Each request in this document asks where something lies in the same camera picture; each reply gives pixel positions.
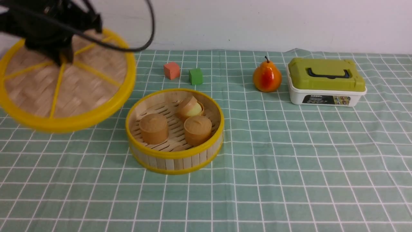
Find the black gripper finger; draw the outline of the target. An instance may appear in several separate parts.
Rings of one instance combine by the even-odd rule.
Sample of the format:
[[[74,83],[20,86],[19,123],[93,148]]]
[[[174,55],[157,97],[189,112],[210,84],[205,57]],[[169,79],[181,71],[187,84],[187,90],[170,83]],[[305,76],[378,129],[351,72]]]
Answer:
[[[74,59],[74,51],[72,45],[67,45],[63,48],[63,57],[68,63],[72,63]]]

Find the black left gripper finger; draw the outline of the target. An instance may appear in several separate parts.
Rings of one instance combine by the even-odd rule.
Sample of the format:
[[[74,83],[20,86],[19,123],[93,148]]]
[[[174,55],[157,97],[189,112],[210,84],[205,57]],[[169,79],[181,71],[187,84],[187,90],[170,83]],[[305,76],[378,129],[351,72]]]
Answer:
[[[62,52],[60,50],[51,51],[51,59],[56,66],[62,66]]]

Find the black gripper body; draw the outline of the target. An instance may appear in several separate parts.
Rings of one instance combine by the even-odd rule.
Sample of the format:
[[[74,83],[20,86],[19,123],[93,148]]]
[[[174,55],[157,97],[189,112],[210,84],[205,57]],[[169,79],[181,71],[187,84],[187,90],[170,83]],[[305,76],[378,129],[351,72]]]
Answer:
[[[25,39],[28,49],[51,54],[72,45],[74,33],[50,23],[53,19],[78,31],[102,33],[102,19],[88,0],[85,9],[73,0],[2,0],[1,32]]]

